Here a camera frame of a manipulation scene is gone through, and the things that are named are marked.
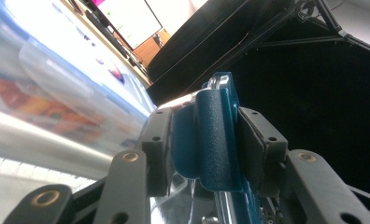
gold screw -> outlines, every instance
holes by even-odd
[[[44,196],[48,196],[48,199],[45,202],[39,201]],[[55,190],[55,189],[47,190],[45,192],[42,192],[36,195],[31,201],[31,205],[35,207],[46,207],[56,202],[59,196],[60,196],[60,192],[58,190]]]
[[[136,161],[138,160],[138,154],[136,154],[135,152],[126,153],[121,157],[121,159],[129,162]]]
[[[310,155],[305,152],[298,153],[298,158],[301,159],[302,161],[308,161],[308,162],[314,162],[317,160],[315,156]]]

